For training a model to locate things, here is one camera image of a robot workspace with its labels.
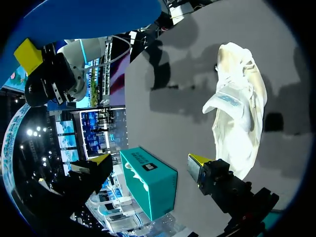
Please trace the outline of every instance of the gray table surface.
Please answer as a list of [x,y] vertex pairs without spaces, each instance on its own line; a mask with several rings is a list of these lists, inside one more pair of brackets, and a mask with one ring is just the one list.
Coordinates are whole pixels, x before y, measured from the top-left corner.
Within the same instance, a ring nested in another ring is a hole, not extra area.
[[[264,1],[222,0],[198,10],[158,38],[125,73],[129,147],[140,145],[177,169],[172,214],[203,237],[222,233],[230,217],[198,190],[187,172],[187,156],[215,157],[215,111],[204,115],[202,106],[215,91],[219,45],[229,41],[251,50],[268,92],[264,121],[280,125],[263,132],[245,180],[253,192],[266,187],[277,193],[275,208],[285,209],[300,186],[312,143],[310,75],[290,30]],[[160,82],[178,89],[151,90],[154,81],[155,88]]]

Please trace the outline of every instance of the led screen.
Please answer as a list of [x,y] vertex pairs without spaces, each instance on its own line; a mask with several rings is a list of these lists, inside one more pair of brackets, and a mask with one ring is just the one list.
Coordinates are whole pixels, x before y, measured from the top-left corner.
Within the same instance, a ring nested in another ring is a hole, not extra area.
[[69,173],[69,170],[71,170],[71,165],[70,164],[64,164],[63,167],[64,167],[65,175],[67,176],[68,173]]
[[61,150],[60,153],[63,162],[72,162],[79,159],[77,150]]
[[27,79],[28,74],[22,68],[22,66],[20,66],[12,73],[4,86],[8,87],[9,89],[24,92],[24,87]]
[[67,136],[59,136],[59,147],[60,148],[68,148],[68,147],[76,147],[76,137],[74,135]]
[[72,121],[56,122],[56,129],[57,129],[57,134],[73,133],[73,132],[75,132],[74,124],[73,124]]

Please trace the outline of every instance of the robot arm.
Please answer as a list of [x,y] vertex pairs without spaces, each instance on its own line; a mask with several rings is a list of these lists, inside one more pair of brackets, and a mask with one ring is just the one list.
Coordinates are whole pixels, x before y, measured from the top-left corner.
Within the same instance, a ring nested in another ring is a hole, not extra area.
[[26,39],[15,56],[28,73],[25,85],[28,104],[39,107],[48,100],[56,100],[59,105],[82,100],[87,91],[84,65],[105,54],[106,40],[105,37],[76,40],[55,53],[53,44],[37,50]]

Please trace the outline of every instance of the cable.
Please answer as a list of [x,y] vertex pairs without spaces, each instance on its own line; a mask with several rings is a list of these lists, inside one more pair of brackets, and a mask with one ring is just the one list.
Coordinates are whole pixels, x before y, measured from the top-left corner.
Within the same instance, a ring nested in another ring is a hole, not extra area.
[[128,46],[129,46],[129,47],[128,47],[128,50],[125,51],[124,53],[122,53],[120,56],[116,57],[115,59],[112,59],[112,60],[109,61],[109,62],[102,63],[102,64],[99,64],[99,65],[94,65],[94,66],[91,66],[91,67],[88,67],[88,68],[81,68],[81,70],[83,70],[84,73],[85,73],[86,71],[89,71],[89,70],[92,69],[92,68],[104,67],[104,66],[106,66],[106,65],[108,65],[108,64],[111,64],[111,63],[117,61],[118,59],[120,59],[121,57],[123,57],[124,55],[126,55],[126,54],[130,51],[130,49],[132,48],[132,45],[131,45],[130,42],[128,42],[127,40],[125,40],[125,39],[123,39],[123,38],[121,38],[121,37],[119,37],[119,36],[112,36],[112,37],[117,38],[117,39],[120,39],[120,40],[126,42],[126,43],[128,44]]
[[169,1],[168,0],[162,0],[164,5],[167,8],[168,14],[171,16],[171,11],[170,11],[170,7],[168,6]]
[[173,17],[170,17],[170,19],[177,18],[177,17],[180,17],[180,16],[184,16],[184,15],[187,15],[187,14],[193,13],[193,12],[195,12],[195,9],[196,9],[196,8],[198,8],[198,7],[203,8],[203,7],[204,7],[204,5],[198,5],[198,6],[196,6],[195,8],[193,8],[193,11],[190,11],[190,12],[184,13],[184,14],[179,15],[179,16],[173,16]]

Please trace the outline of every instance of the display screen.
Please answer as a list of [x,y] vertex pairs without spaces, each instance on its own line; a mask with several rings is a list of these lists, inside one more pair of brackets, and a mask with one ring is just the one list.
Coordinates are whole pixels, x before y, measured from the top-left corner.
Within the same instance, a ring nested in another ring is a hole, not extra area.
[[[84,68],[91,66],[97,66],[100,63],[100,59],[97,58],[93,61],[87,62]],[[98,106],[98,75],[100,68],[92,68],[86,74],[87,79],[87,92],[85,97],[76,102],[77,108],[91,108]]]
[[74,135],[67,136],[59,136],[59,147],[60,148],[68,148],[68,147],[76,147],[76,137]]
[[23,69],[23,67],[20,66],[12,73],[12,75],[6,81],[4,86],[9,87],[9,89],[24,92],[27,79],[28,79],[28,74]]
[[64,167],[65,175],[67,176],[69,173],[69,170],[71,170],[71,164],[64,164],[63,167]]
[[63,162],[73,162],[79,160],[77,150],[61,150],[60,153]]
[[56,122],[56,129],[57,129],[57,134],[73,133],[73,132],[75,132],[75,130],[74,130],[74,123],[72,121]]

